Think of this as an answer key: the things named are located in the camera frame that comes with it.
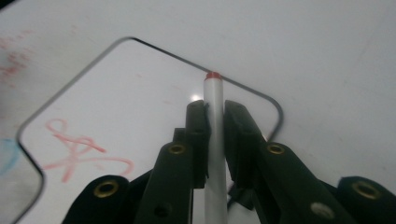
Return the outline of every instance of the brass screw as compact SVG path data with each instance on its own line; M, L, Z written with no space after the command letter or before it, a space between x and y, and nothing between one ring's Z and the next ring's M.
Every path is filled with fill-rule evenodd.
M359 195L371 199L377 200L381 197L381 192L373 187L370 183L364 181L358 181L352 184L352 188L359 193Z
M311 211L318 217L334 219L334 211L324 203L311 203Z
M117 190L119 190L119 183L115 180L107 180L96 186L93 195L98 198L106 198L113 195Z
M170 153L178 155L186 151L186 148L182 145L172 145L168 148L168 150Z
M269 145L267 146L267 150L276 155L280 155L285 152L285 148L278 145Z

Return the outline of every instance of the black plastic part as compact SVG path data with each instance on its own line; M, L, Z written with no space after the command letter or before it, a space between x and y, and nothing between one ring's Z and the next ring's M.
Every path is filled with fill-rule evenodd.
M252 193L252 189L237 189L235 185L233 185L228 191L231 198L227 203L227 209L230 209L232 203L239 203L246 209L253 210L254 205L251 199Z
M187 105L185 142L193 148L194 188L203 189L207 177L210 127L203 100Z
M121 176L105 175L93 180L73 202L63 224L117 223L128 189L129 181Z
M330 194L335 197L335 194L337 192L337 188L335 186L332 186L322 180L319 180L320 183L330 192Z
M280 223L281 210L277 205L274 195L268 188L268 184L260 175L256 175L251 198L260 223Z
M11 4L15 0L3 0L0 2L0 10L3 9L3 7L6 7L8 4Z
M263 144L255 158L281 223L356 223L288 147Z
M253 156L263 141L262 133L246 107L237 102L225 101L225 156L237 189L253 187Z
M134 223L191 223L192 148L181 142L161 149Z
M370 179L342 178L336 198L361 224L396 223L395 195Z
M146 185L149 182L151 170L139 176L129 184L128 195L124 200L123 206L119 212L119 217L115 223L131 224L139 208L140 202L145 192Z

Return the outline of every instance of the red scribble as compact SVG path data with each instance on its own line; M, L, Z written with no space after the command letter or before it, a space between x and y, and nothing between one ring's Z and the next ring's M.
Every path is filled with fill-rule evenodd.
M80 159L79 157L90 152L90 151L98 151L100 153L106 153L106 150L102 147L96 145L90 137L72 137L66 134L67 129L67 121L63 119L52 119L46 123L46 127L49 131L52 132L52 135L59 139L69 150L69 156L66 158L56 161L51 164L47 164L43 166L43 169L53 169L58 167L65 167L64 176L62 177L62 182L67 182L73 173L76 170L78 163L86 162L86 161L118 161L124 162L127 165L127 168L120 175L128 175L134 169L134 164L132 161L123 159L123 158L114 158L114 157L94 157L88 159ZM95 163L94 164L99 169L103 167Z
M10 83L12 76L18 74L22 68L26 67L26 62L29 61L28 53L32 53L28 48L23 48L20 51L12 50L14 44L22 41L33 31L24 30L18 35L0 37L0 49L6 51L7 60L0 65L0 82L8 84L10 88L15 88L15 85Z

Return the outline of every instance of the blue marker mark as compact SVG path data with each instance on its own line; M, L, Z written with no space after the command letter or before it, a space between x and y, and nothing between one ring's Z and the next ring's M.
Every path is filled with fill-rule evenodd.
M14 139L0 140L0 175L12 169L20 156L20 147Z

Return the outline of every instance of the marker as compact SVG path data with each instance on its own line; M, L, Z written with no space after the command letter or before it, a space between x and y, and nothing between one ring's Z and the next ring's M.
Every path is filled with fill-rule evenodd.
M223 89L221 75L210 72L204 82L204 102L211 135L208 152L209 178L205 186L205 223L227 223L227 186L223 138Z

